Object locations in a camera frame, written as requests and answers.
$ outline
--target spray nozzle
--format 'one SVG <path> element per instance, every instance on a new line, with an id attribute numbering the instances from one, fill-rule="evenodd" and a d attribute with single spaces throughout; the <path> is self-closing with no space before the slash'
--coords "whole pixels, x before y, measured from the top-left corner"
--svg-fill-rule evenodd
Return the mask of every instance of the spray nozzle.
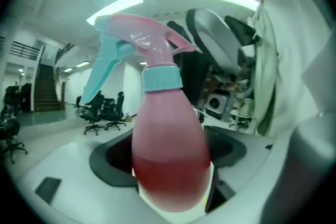
<path id="1" fill-rule="evenodd" d="M 96 30 L 102 31 L 101 47 L 80 100 L 81 104 L 92 100 L 109 73 L 128 55 L 137 52 L 146 56 L 147 68 L 174 66 L 173 55 L 195 51 L 197 48 L 171 28 L 145 17 L 129 14 L 100 16 L 94 26 Z M 178 48 L 172 51 L 167 40 Z"/>

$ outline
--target staircase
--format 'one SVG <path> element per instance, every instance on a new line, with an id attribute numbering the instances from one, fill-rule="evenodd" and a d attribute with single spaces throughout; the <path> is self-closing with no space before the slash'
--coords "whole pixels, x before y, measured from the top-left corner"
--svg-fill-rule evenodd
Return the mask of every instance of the staircase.
<path id="1" fill-rule="evenodd" d="M 40 64 L 35 82 L 35 109 L 34 112 L 61 110 L 57 100 L 54 80 L 54 68 Z"/>

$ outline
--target black office chair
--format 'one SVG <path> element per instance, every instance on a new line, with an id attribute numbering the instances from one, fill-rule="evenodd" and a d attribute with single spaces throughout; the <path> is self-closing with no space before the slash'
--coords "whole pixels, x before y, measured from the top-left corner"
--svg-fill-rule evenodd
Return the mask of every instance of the black office chair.
<path id="1" fill-rule="evenodd" d="M 13 160 L 14 151 L 24 151 L 26 155 L 28 154 L 28 151 L 24 148 L 25 145 L 14 138 L 14 136 L 18 134 L 19 130 L 20 124 L 14 117 L 14 108 L 6 105 L 1 112 L 0 140 L 6 141 L 7 147 L 1 151 L 1 156 L 2 160 L 4 160 L 5 153 L 9 152 L 12 164 L 15 164 Z"/>
<path id="2" fill-rule="evenodd" d="M 104 128 L 104 126 L 100 126 L 96 124 L 102 119 L 100 115 L 100 110 L 103 104 L 103 100 L 104 100 L 103 95 L 95 96 L 90 102 L 91 107 L 82 111 L 83 115 L 81 115 L 80 117 L 90 122 L 90 125 L 85 127 L 84 134 L 86 134 L 88 131 L 93 129 L 96 132 L 96 135 L 98 135 L 97 130 L 100 128 Z"/>
<path id="3" fill-rule="evenodd" d="M 118 93 L 118 98 L 117 98 L 117 105 L 115 106 L 116 109 L 111 109 L 108 111 L 107 115 L 105 115 L 106 120 L 111 121 L 109 122 L 106 127 L 105 130 L 108 130 L 109 127 L 111 126 L 116 126 L 118 128 L 118 130 L 120 130 L 118 124 L 123 124 L 124 126 L 126 126 L 125 122 L 120 122 L 122 117 L 124 116 L 122 113 L 122 104 L 124 102 L 124 93 L 123 92 L 119 92 Z"/>
<path id="4" fill-rule="evenodd" d="M 80 106 L 79 106 L 79 102 L 80 102 L 80 99 L 82 98 L 82 96 L 77 96 L 77 98 L 76 98 L 76 108 L 80 108 Z"/>

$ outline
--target red liquid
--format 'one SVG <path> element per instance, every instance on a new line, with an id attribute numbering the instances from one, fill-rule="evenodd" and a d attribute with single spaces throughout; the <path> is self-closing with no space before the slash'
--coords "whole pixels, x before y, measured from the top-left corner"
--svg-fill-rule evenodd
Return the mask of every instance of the red liquid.
<path id="1" fill-rule="evenodd" d="M 183 158 L 159 163 L 134 155 L 132 160 L 144 194 L 158 208 L 169 212 L 186 211 L 204 197 L 211 171 L 207 160 L 200 163 Z"/>

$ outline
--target office chair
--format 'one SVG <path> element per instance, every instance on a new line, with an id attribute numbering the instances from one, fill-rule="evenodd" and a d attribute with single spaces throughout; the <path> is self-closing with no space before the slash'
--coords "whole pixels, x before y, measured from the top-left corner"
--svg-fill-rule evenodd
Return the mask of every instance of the office chair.
<path id="1" fill-rule="evenodd" d="M 14 108 L 6 106 L 1 112 L 0 121 L 0 140 L 6 141 L 7 147 L 1 151 L 2 160 L 6 152 L 9 152 L 10 161 L 15 164 L 13 160 L 14 151 L 24 151 L 28 154 L 28 151 L 24 148 L 24 144 L 14 138 L 20 130 L 20 124 L 15 117 L 13 117 Z"/>
<path id="2" fill-rule="evenodd" d="M 86 121 L 90 122 L 90 125 L 85 127 L 84 134 L 86 134 L 90 130 L 94 130 L 96 135 L 98 135 L 98 129 L 104 128 L 104 126 L 97 125 L 96 123 L 101 120 L 100 110 L 103 104 L 104 96 L 97 95 L 95 96 L 92 101 L 90 102 L 91 107 L 86 110 L 83 110 L 83 115 L 80 117 Z"/>
<path id="3" fill-rule="evenodd" d="M 212 99 L 221 100 L 221 111 L 217 117 L 229 121 L 227 112 L 231 110 L 234 100 L 244 99 L 254 90 L 256 58 L 246 55 L 243 47 L 255 45 L 260 38 L 248 25 L 230 16 L 223 20 L 208 9 L 188 10 L 186 25 L 196 45 L 213 66 L 213 75 L 220 83 L 237 83 L 243 79 L 249 82 L 249 87 L 243 91 L 227 91 L 225 96 L 209 95 L 205 104 L 207 113 L 213 111 L 210 104 Z"/>
<path id="4" fill-rule="evenodd" d="M 109 122 L 106 127 L 105 130 L 108 130 L 109 127 L 111 126 L 116 126 L 118 128 L 118 130 L 120 130 L 118 124 L 123 124 L 124 126 L 126 126 L 126 124 L 124 122 L 120 122 L 122 117 L 124 116 L 122 113 L 122 104 L 124 102 L 124 93 L 123 92 L 119 92 L 118 93 L 118 98 L 117 98 L 117 105 L 115 106 L 116 109 L 111 109 L 108 111 L 108 114 L 106 115 L 106 120 L 111 121 Z"/>

